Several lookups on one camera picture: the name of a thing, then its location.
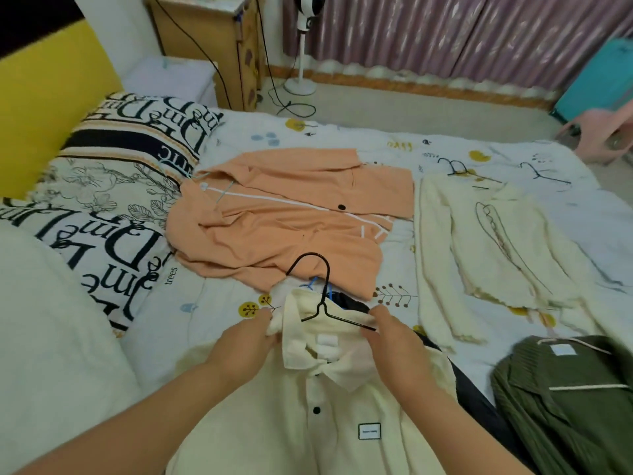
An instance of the printed bedsheet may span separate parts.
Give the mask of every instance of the printed bedsheet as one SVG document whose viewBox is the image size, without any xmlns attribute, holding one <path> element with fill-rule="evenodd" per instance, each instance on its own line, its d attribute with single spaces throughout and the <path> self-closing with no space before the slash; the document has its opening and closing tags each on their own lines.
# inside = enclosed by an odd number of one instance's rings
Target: printed bedsheet
<svg viewBox="0 0 633 475">
<path fill-rule="evenodd" d="M 624 314 L 633 302 L 629 295 L 633 293 L 633 210 L 600 190 L 590 170 L 558 143 L 490 143 L 441 135 L 390 134 L 232 112 L 211 135 L 200 167 L 223 163 L 245 151 L 299 146 L 355 148 L 362 161 L 408 168 L 414 178 L 468 170 L 479 177 L 512 182 L 532 194 L 588 254 L 596 266 L 596 287 L 614 311 Z M 397 221 L 381 247 L 384 262 L 368 304 L 384 304 L 404 323 L 423 331 L 418 323 L 413 223 Z M 258 293 L 233 279 L 203 279 L 172 260 L 122 339 L 123 349 L 142 387 L 153 391 L 171 378 L 176 360 L 188 348 L 217 339 L 260 307 L 280 309 L 287 292 L 304 284 L 287 279 L 271 293 Z M 320 287 L 317 283 L 312 288 Z M 464 297 L 480 318 L 488 343 L 457 342 L 451 358 L 490 399 L 489 373 L 514 343 L 528 335 L 579 334 L 560 324 L 556 312 L 534 315 Z M 633 322 L 625 315 L 622 324 L 633 333 Z"/>
</svg>

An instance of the fan stand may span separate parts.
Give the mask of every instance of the fan stand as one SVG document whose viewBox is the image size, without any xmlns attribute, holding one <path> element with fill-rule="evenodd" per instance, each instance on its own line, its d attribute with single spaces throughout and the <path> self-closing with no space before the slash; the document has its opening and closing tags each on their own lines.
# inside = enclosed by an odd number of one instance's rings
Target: fan stand
<svg viewBox="0 0 633 475">
<path fill-rule="evenodd" d="M 317 84 L 311 79 L 303 78 L 303 67 L 305 64 L 305 51 L 306 51 L 306 34 L 301 32 L 299 38 L 299 78 L 288 79 L 284 83 L 284 88 L 288 93 L 298 96 L 312 95 L 317 91 Z"/>
</svg>

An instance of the pink stool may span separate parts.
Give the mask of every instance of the pink stool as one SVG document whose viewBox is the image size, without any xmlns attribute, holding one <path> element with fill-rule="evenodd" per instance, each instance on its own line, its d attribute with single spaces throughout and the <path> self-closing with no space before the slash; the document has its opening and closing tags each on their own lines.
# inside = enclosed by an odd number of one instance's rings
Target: pink stool
<svg viewBox="0 0 633 475">
<path fill-rule="evenodd" d="M 593 109 L 567 123 L 557 136 L 565 133 L 573 125 L 581 127 L 581 142 L 575 152 L 585 163 L 610 163 L 626 154 L 633 147 L 633 100 L 616 112 Z M 607 145 L 608 139 L 619 132 L 621 149 L 612 150 Z"/>
</svg>

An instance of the curtain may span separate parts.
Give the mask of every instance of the curtain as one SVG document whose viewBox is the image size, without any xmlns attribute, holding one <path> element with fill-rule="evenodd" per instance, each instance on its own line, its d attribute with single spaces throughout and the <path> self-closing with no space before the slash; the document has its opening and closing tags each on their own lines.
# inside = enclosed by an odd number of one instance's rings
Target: curtain
<svg viewBox="0 0 633 475">
<path fill-rule="evenodd" d="M 602 44 L 633 36 L 633 0 L 326 0 L 315 59 L 442 79 L 565 88 Z M 284 52 L 297 49 L 284 0 Z"/>
</svg>

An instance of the wooden cabinet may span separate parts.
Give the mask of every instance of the wooden cabinet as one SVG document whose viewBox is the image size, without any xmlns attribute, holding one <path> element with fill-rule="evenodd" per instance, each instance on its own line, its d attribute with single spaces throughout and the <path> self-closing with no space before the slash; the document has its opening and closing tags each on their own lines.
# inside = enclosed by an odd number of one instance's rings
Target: wooden cabinet
<svg viewBox="0 0 633 475">
<path fill-rule="evenodd" d="M 231 106 L 237 111 L 254 111 L 257 89 L 261 88 L 263 44 L 256 0 L 238 0 L 235 10 L 217 9 L 212 1 L 158 0 L 217 65 L 226 82 Z M 206 59 L 200 48 L 183 33 L 157 5 L 147 0 L 165 55 Z M 218 106 L 229 108 L 220 77 L 215 75 Z"/>
</svg>

